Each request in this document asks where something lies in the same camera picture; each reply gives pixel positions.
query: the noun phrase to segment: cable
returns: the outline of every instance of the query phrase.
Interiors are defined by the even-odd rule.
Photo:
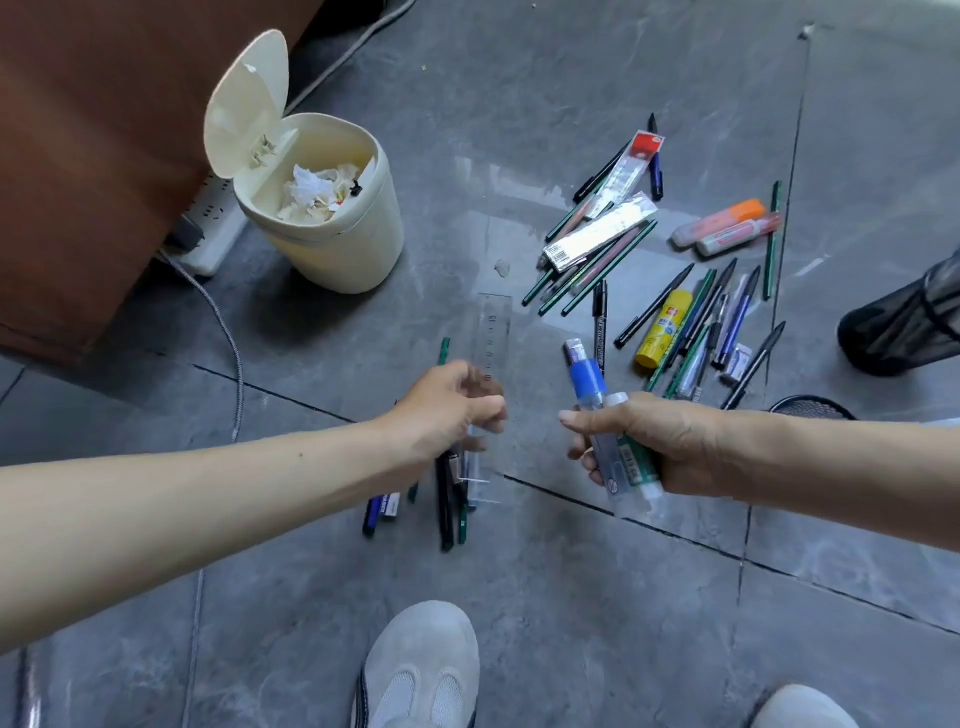
[[[187,273],[178,260],[168,255],[162,249],[160,250],[160,255],[163,256],[163,259],[166,260],[175,271],[186,278],[190,282],[190,285],[200,291],[201,296],[204,297],[210,308],[213,309],[213,315],[217,317],[217,323],[220,324],[220,328],[230,342],[230,348],[233,349],[233,359],[236,362],[237,368],[237,409],[233,417],[233,433],[230,435],[230,441],[235,443],[237,438],[240,437],[240,425],[243,423],[244,383],[243,359],[240,358],[240,350],[237,349],[236,342],[233,341],[233,336],[230,334],[230,329],[227,328],[227,322],[224,321],[224,317],[220,313],[220,306],[213,300],[213,297],[206,292],[206,289],[200,285],[197,279]],[[197,589],[194,592],[193,599],[193,623],[190,628],[190,663],[186,673],[186,691],[184,692],[183,715],[180,719],[180,728],[190,728],[190,706],[193,702],[193,691],[197,683],[197,663],[200,659],[200,623],[204,612],[205,585],[206,570],[200,569],[197,571]]]
[[[354,55],[357,51],[360,50],[361,46],[362,46],[364,43],[366,43],[368,40],[370,40],[370,37],[371,37],[374,33],[376,33],[377,31],[382,30],[383,28],[386,28],[388,25],[390,25],[390,24],[393,23],[395,20],[397,20],[401,15],[404,15],[407,11],[409,11],[411,8],[414,7],[414,3],[416,3],[416,2],[417,2],[417,0],[407,0],[407,2],[405,2],[405,3],[404,3],[403,5],[401,5],[399,8],[397,8],[395,11],[390,12],[390,13],[384,15],[384,16],[381,17],[379,20],[377,20],[375,23],[373,23],[373,24],[370,26],[370,28],[368,28],[366,31],[364,31],[364,34],[361,35],[361,36],[359,37],[359,39],[358,39],[353,45],[351,45],[351,46],[347,49],[347,52],[346,52],[343,56],[341,56],[339,59],[337,59],[337,60],[333,63],[333,65],[331,65],[329,68],[327,68],[322,74],[320,74],[320,76],[318,76],[318,77],[315,78],[312,82],[310,82],[310,84],[307,86],[307,88],[305,88],[303,91],[301,91],[301,92],[300,92],[300,95],[298,95],[296,99],[294,99],[294,100],[291,101],[289,104],[287,104],[287,109],[286,109],[286,111],[285,111],[284,113],[290,113],[292,110],[294,110],[294,109],[295,109],[296,107],[298,107],[300,104],[302,104],[302,103],[303,103],[303,100],[304,100],[307,96],[309,96],[311,93],[313,93],[314,91],[316,91],[317,88],[319,88],[320,85],[321,85],[324,81],[326,81],[328,78],[330,78],[330,76],[332,76],[334,73],[336,73],[336,72],[340,69],[340,66],[342,66],[344,63],[346,63],[347,61],[349,61],[351,58],[353,58],[353,55]]]

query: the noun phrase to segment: blue cap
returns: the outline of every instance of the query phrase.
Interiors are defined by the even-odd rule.
[[[578,361],[570,366],[570,381],[573,382],[573,391],[577,393],[577,399],[602,395],[607,391],[607,382],[603,380],[600,374],[600,367],[597,366],[596,359],[587,359]]]

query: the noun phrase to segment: hand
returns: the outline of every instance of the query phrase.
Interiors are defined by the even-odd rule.
[[[688,496],[725,496],[724,468],[717,445],[721,418],[715,409],[650,394],[632,394],[630,401],[597,412],[561,412],[560,421],[578,433],[568,457],[580,459],[590,479],[603,479],[585,436],[599,432],[626,432],[662,455],[660,475],[670,493]]]
[[[459,442],[481,449],[482,443],[467,437],[469,426],[502,432],[506,419],[503,387],[466,361],[455,361],[423,375],[381,421],[415,462],[426,463]]]

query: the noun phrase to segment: blue pen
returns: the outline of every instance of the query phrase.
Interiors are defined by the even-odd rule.
[[[660,133],[657,131],[657,117],[653,114],[650,114],[650,118],[647,120],[647,131],[654,134]],[[650,184],[652,187],[650,196],[655,203],[658,203],[663,199],[663,173],[660,171],[660,152],[654,154],[654,158],[650,160]]]
[[[730,360],[733,347],[736,345],[737,334],[740,333],[743,320],[747,317],[747,309],[750,307],[750,301],[756,292],[756,284],[760,280],[760,271],[762,269],[763,266],[758,265],[750,274],[747,285],[743,289],[743,295],[740,297],[740,303],[736,305],[736,310],[733,313],[733,319],[730,324],[730,331],[727,332],[727,338],[724,339],[723,347],[720,348],[720,355],[714,363],[714,366],[721,371],[727,368],[727,362]]]
[[[368,539],[373,538],[376,531],[376,520],[380,518],[380,504],[383,501],[381,496],[372,497],[367,503],[367,513],[363,517],[363,535]]]

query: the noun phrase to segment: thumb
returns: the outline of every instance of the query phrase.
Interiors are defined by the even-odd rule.
[[[492,420],[502,420],[507,402],[500,395],[476,397],[469,401],[468,417],[471,425],[485,425]]]
[[[596,432],[623,432],[630,421],[630,412],[626,404],[601,409],[596,412],[560,413],[560,422],[567,429],[581,435],[592,435]]]

